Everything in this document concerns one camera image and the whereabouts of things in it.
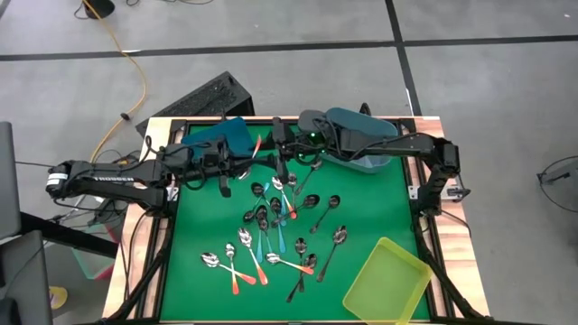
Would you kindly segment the black perforated computer case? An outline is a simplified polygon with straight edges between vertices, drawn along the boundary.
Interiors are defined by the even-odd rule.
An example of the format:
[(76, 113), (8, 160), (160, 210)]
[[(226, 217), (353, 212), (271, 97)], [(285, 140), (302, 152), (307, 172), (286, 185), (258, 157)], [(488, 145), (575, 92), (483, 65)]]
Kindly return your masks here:
[(219, 74), (153, 117), (254, 116), (252, 96), (228, 71)]

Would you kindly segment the yellow translucent tray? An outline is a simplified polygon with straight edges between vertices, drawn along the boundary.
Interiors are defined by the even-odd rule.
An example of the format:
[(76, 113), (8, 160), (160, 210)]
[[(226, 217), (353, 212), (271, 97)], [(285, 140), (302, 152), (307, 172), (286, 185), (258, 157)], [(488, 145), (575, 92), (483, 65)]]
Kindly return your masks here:
[(432, 274), (427, 263), (381, 237), (342, 304), (368, 325), (409, 325)]

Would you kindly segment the dark grey panel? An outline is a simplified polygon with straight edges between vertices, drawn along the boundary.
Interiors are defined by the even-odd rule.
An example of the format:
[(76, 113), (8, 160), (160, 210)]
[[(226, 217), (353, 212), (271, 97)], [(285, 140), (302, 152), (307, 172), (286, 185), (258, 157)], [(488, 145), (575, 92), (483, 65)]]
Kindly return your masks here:
[(0, 325), (52, 325), (40, 231), (0, 245)]

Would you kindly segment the black desk beam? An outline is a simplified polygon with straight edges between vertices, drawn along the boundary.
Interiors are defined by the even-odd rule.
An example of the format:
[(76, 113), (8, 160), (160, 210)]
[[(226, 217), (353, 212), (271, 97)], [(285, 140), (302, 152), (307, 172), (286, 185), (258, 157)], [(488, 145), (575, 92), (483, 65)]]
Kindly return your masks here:
[(91, 254), (114, 258), (117, 255), (117, 244), (112, 241), (87, 234), (71, 227), (53, 223), (34, 215), (20, 213), (21, 228), (17, 235), (40, 231), (42, 238), (63, 246), (69, 246)]

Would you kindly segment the light grey panel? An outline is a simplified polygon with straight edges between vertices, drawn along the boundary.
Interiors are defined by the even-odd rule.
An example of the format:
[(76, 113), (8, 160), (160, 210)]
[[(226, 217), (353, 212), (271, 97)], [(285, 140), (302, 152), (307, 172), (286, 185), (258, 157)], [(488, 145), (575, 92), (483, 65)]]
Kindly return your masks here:
[(0, 240), (20, 231), (20, 213), (13, 128), (0, 122)]

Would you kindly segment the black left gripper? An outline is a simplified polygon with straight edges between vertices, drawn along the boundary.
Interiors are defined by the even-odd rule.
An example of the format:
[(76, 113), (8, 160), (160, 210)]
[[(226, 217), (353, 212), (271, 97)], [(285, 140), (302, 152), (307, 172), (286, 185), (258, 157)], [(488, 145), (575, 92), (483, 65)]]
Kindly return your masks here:
[(217, 178), (220, 194), (224, 198), (230, 198), (231, 188), (229, 187), (229, 178), (232, 174), (243, 174), (247, 172), (251, 168), (252, 162), (253, 159), (250, 156), (230, 157), (226, 138), (218, 137), (215, 140), (209, 141), (209, 146), (203, 149), (201, 157), (202, 174), (206, 180)]

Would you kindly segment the yellow round floor sticker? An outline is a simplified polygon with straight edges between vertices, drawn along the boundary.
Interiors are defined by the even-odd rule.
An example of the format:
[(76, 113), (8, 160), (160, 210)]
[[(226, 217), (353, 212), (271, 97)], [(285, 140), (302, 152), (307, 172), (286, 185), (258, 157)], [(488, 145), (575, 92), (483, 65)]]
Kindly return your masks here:
[(49, 298), (51, 303), (51, 309), (56, 311), (64, 306), (68, 300), (69, 293), (66, 288), (61, 286), (50, 286), (49, 287)]

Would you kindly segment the black round stand base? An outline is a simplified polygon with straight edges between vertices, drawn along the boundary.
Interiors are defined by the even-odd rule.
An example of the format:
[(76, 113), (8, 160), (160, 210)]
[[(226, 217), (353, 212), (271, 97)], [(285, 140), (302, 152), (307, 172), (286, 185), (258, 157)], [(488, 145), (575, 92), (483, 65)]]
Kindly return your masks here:
[(82, 5), (86, 16), (95, 20), (110, 16), (116, 9), (112, 0), (82, 0)]

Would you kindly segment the blue rectangular tray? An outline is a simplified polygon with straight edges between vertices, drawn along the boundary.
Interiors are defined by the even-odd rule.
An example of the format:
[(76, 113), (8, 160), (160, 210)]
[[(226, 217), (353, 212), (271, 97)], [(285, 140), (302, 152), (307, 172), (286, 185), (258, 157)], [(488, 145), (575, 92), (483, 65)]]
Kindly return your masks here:
[(222, 136), (227, 141), (228, 148), (234, 156), (249, 157), (253, 154), (255, 143), (241, 117), (208, 128), (201, 128), (196, 125), (189, 135), (183, 137), (181, 143), (191, 146), (194, 151), (194, 158), (200, 159), (203, 155), (200, 145), (204, 142), (218, 140)]

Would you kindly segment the green table mat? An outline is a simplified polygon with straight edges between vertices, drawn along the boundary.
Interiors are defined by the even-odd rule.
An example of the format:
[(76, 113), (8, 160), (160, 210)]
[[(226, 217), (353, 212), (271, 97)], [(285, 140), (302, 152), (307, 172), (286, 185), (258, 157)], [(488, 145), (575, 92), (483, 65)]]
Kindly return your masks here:
[[(245, 180), (230, 183), (230, 198), (220, 194), (216, 180), (207, 181), (200, 190), (182, 190), (160, 311), (162, 321), (348, 320), (350, 312), (343, 307), (343, 297), (377, 241), (387, 237), (408, 252), (416, 252), (402, 160), (391, 160), (376, 174), (325, 162), (303, 188), (304, 194), (319, 195), (320, 203), (313, 209), (300, 210), (297, 219), (289, 220), (282, 228), (285, 253), (279, 252), (277, 229), (268, 229), (273, 253), (297, 265), (301, 264), (295, 241), (302, 237), (307, 245), (303, 260), (309, 254), (317, 255), (314, 274), (268, 263), (263, 233), (264, 259), (260, 265), (268, 285), (260, 283), (248, 249), (238, 246), (235, 270), (255, 277), (256, 284), (237, 276), (239, 295), (234, 295), (231, 272), (206, 266), (200, 255), (213, 253), (230, 267), (225, 245), (238, 242), (243, 216), (256, 203), (251, 184), (265, 183), (272, 176), (271, 169), (254, 167)], [(340, 196), (340, 205), (330, 210), (311, 234), (310, 228), (327, 209), (332, 195)], [(339, 226), (347, 227), (347, 240), (336, 248), (324, 280), (318, 283), (317, 275), (333, 247), (332, 236)], [(286, 298), (302, 274), (304, 292), (298, 292), (288, 303)]]

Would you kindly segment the black aluminium table frame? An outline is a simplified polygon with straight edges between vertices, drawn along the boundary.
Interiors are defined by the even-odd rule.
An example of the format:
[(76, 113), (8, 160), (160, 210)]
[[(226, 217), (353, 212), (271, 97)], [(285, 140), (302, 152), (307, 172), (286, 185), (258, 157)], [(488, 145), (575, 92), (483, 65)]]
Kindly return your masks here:
[[(271, 124), (272, 116), (242, 116), (248, 125), (263, 125), (265, 123)], [(406, 123), (409, 126), (403, 126), (403, 133), (408, 133), (415, 129), (417, 132), (426, 133), (435, 137), (444, 137), (443, 124), (441, 118), (438, 116), (378, 116), (379, 118), (390, 120), (391, 122)], [(145, 132), (152, 138), (152, 146), (156, 150), (160, 146), (165, 146), (174, 142), (180, 142), (184, 135), (186, 123), (193, 124), (217, 124), (219, 117), (216, 116), (186, 116), (186, 117), (151, 117)], [(411, 158), (406, 160), (409, 167), (408, 174), (411, 182), (424, 181), (425, 175), (429, 176), (430, 172), (422, 162), (416, 162), (416, 159)], [(442, 201), (442, 208), (460, 221), (467, 221), (466, 214), (463, 210), (462, 203), (452, 202), (448, 200)], [(166, 230), (161, 229), (161, 226), (167, 226), (167, 220), (155, 221), (152, 218), (147, 218), (141, 221), (137, 226), (137, 220), (143, 210), (139, 206), (130, 205), (127, 210), (125, 225), (123, 227), (122, 236), (119, 239), (120, 244), (128, 244), (135, 227), (136, 235), (133, 243), (132, 262), (130, 262), (131, 273), (126, 280), (124, 276), (123, 261), (121, 251), (118, 250), (115, 260), (114, 269), (112, 271), (110, 285), (107, 291), (107, 298), (105, 307), (102, 311), (102, 318), (107, 318), (116, 312), (122, 304), (124, 298), (123, 290), (125, 284), (129, 283), (129, 288), (136, 286), (137, 282), (144, 273), (145, 265), (150, 262), (147, 257), (148, 250), (153, 247), (154, 253), (158, 253), (162, 243), (157, 243), (164, 239)], [(466, 228), (464, 226), (458, 227), (456, 218), (443, 213), (440, 217), (430, 218), (427, 220), (430, 230), (425, 232), (425, 243), (430, 250), (438, 247), (438, 253), (432, 253), (436, 262), (443, 266), (446, 275), (456, 289), (460, 292), (464, 300), (467, 300), (470, 306), (481, 313), (489, 316), (489, 307), (480, 278), (479, 267), (473, 250), (471, 236), (466, 236)], [(154, 304), (157, 295), (160, 299), (159, 279), (161, 278), (161, 271), (157, 271), (148, 284), (147, 290), (143, 293), (144, 298), (140, 302), (144, 303), (144, 311), (142, 318), (153, 317)], [(442, 316), (450, 315), (450, 307), (444, 307), (446, 297), (450, 300), (450, 294), (447, 289), (444, 289), (441, 281), (433, 275), (431, 281), (431, 290), (428, 294), (433, 296), (435, 307), (433, 310)]]

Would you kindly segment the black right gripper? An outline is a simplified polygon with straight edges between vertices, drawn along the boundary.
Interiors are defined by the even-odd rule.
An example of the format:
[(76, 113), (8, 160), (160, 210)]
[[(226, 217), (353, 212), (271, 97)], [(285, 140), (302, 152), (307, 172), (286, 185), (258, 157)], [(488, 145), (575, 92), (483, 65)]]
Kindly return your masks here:
[(280, 117), (274, 117), (272, 123), (271, 135), (277, 150), (277, 156), (274, 153), (258, 155), (255, 165), (276, 170), (281, 183), (287, 183), (289, 171), (286, 162), (294, 158), (295, 155), (293, 148), (296, 142), (295, 134), (291, 127)]

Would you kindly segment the teal grey oval bin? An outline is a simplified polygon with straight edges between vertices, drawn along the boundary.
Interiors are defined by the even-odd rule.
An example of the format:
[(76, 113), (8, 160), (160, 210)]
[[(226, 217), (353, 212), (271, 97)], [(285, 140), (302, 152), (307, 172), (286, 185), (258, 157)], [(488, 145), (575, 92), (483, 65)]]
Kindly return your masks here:
[[(396, 127), (392, 123), (345, 108), (333, 107), (329, 109), (325, 115), (338, 125), (344, 125), (349, 129), (362, 131), (367, 135), (381, 137), (395, 137), (399, 135)], [(385, 155), (366, 155), (351, 162), (344, 162), (326, 153), (322, 155), (322, 159), (367, 174), (380, 172), (391, 160), (389, 156)]]

